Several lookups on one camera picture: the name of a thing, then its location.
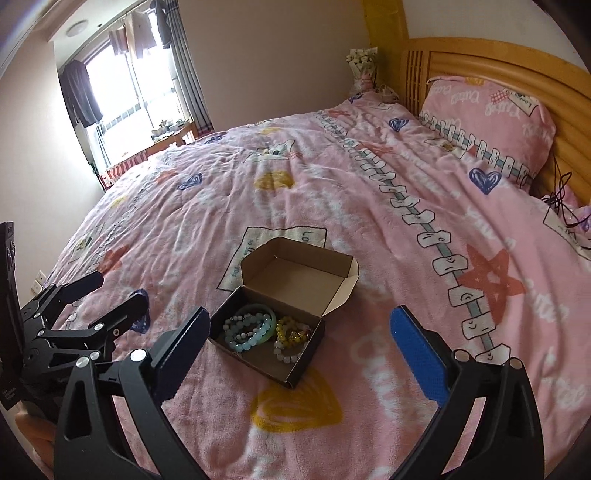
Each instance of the ceiling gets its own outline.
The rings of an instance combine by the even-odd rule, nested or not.
[[[66,22],[56,31],[51,40],[56,52],[58,69],[80,48],[88,39],[94,36],[103,25],[108,25],[112,19],[125,12],[137,0],[87,0]],[[86,30],[75,37],[67,37],[68,29],[77,22],[88,20]]]

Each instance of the window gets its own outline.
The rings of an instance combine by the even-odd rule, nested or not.
[[[171,51],[162,48],[155,13],[149,18],[157,45],[143,59],[115,55],[108,44],[86,64],[111,164],[152,145],[152,130],[162,121],[183,118],[168,67]]]

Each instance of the star print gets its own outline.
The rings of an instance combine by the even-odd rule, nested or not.
[[[326,111],[326,115],[331,116],[334,119],[339,119],[340,116],[345,116],[345,117],[350,117],[350,115],[347,112],[341,112],[340,110],[337,110],[336,108],[333,108],[331,110],[327,110]]]
[[[507,297],[525,293],[525,288],[519,280],[508,275],[509,252],[506,249],[500,250],[491,260],[471,245],[467,245],[467,250],[473,268],[458,277],[457,282],[484,292],[492,319],[499,325],[505,314]]]
[[[178,175],[178,172],[174,170],[163,171],[156,179],[156,183],[160,185],[161,183],[164,183],[166,180],[168,180],[171,177],[174,177],[175,175]]]
[[[383,155],[395,155],[396,152],[394,151],[393,147],[389,147],[387,145],[374,145],[374,144],[364,144],[363,142],[359,142],[359,145],[362,148],[367,148],[371,150],[375,155],[382,158]]]
[[[129,251],[129,245],[124,245],[117,250],[107,250],[103,261],[97,269],[103,275],[107,275],[112,270],[117,270],[121,267],[121,258]]]

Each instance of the pink duvet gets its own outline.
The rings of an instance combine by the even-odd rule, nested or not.
[[[129,170],[49,278],[105,275],[57,326],[84,328],[144,288],[151,328],[124,334],[115,358],[149,347],[196,306],[213,313],[243,256],[276,235],[354,255],[361,276],[293,391],[205,344],[163,409],[212,479],[389,478],[436,410],[389,335],[399,304],[479,361],[521,358],[547,470],[564,456],[591,414],[591,260],[541,201],[371,94]],[[153,468],[117,406],[138,462]]]

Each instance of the wooden headboard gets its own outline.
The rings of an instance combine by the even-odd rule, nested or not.
[[[533,48],[475,38],[414,38],[402,52],[403,104],[418,115],[437,75],[491,80],[542,101],[556,124],[550,158],[536,177],[532,193],[554,191],[554,157],[569,186],[584,203],[591,199],[591,75],[558,57]]]

